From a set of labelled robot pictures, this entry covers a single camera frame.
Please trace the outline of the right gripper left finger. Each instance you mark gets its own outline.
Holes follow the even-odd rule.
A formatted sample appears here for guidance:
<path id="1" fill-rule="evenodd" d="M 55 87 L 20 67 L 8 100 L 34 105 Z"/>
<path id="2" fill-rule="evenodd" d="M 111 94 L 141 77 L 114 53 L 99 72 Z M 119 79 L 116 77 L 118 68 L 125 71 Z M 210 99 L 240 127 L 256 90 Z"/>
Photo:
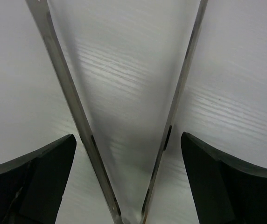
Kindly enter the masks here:
<path id="1" fill-rule="evenodd" d="M 65 135 L 0 164 L 0 224 L 54 224 L 77 142 Z"/>

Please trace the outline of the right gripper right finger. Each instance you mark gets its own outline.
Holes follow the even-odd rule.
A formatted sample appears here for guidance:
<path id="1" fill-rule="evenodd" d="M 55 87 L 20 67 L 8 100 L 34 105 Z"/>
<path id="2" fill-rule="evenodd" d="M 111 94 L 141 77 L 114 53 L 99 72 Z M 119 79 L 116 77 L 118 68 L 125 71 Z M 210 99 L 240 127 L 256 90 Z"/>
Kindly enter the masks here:
<path id="1" fill-rule="evenodd" d="M 267 224 L 267 168 L 181 136 L 183 161 L 201 224 Z"/>

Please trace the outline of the metal tongs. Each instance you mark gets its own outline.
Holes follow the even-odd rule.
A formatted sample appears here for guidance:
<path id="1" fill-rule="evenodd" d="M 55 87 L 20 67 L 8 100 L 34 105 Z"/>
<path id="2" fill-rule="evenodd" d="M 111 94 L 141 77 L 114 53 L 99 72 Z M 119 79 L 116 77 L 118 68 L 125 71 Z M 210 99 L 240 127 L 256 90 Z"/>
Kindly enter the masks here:
<path id="1" fill-rule="evenodd" d="M 122 213 L 117 198 L 113 191 L 107 170 L 105 168 L 96 141 L 92 134 L 91 126 L 87 119 L 86 113 L 78 95 L 78 91 L 76 90 L 76 86 L 72 79 L 69 67 L 67 65 L 67 62 L 62 52 L 62 48 L 57 38 L 48 2 L 45 0 L 28 0 L 26 3 L 44 41 L 46 50 L 54 67 L 57 79 L 60 83 L 61 89 L 74 119 L 80 139 L 85 147 L 85 150 L 92 164 L 94 173 L 102 189 L 112 219 L 116 224 L 123 224 L 125 223 L 125 221 L 122 219 Z M 206 0 L 202 0 L 199 3 L 197 16 L 195 18 L 193 30 L 191 32 L 189 44 L 187 46 L 185 58 L 168 113 L 168 118 L 164 127 L 162 140 L 156 156 L 155 164 L 153 167 L 143 206 L 141 208 L 141 220 L 139 221 L 141 224 L 144 224 L 147 221 L 149 206 L 152 199 L 152 193 L 154 191 L 156 177 L 159 171 L 159 166 L 162 160 L 163 153 L 167 148 L 171 131 L 174 126 L 176 112 L 187 81 L 190 65 L 201 31 L 201 25 L 207 4 L 208 1 Z"/>

